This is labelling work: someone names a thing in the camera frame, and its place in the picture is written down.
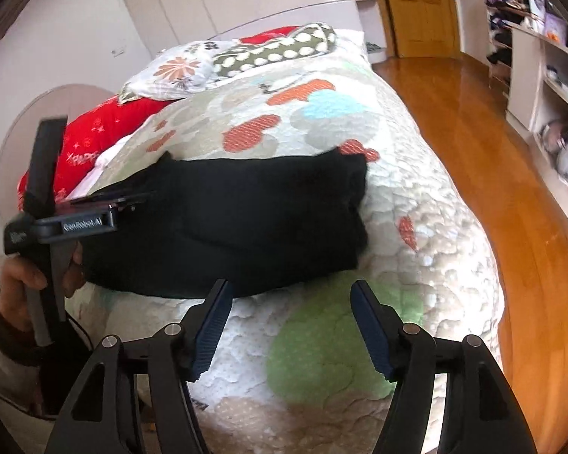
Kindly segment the beige sleeve left forearm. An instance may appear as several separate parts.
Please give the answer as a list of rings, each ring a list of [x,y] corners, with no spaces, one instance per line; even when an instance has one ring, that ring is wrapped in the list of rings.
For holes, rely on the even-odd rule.
[[[91,354],[72,323],[48,347],[0,313],[0,419],[26,453],[46,449],[55,418]]]

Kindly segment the person left hand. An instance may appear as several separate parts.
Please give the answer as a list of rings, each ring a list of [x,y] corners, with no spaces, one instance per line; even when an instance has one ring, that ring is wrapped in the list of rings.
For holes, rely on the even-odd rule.
[[[83,247],[78,243],[63,276],[63,293],[67,298],[71,298],[86,283],[82,259]],[[26,290],[41,291],[46,286],[46,277],[33,263],[21,256],[9,258],[4,263],[1,274],[0,313],[3,318],[19,331],[33,331]]]

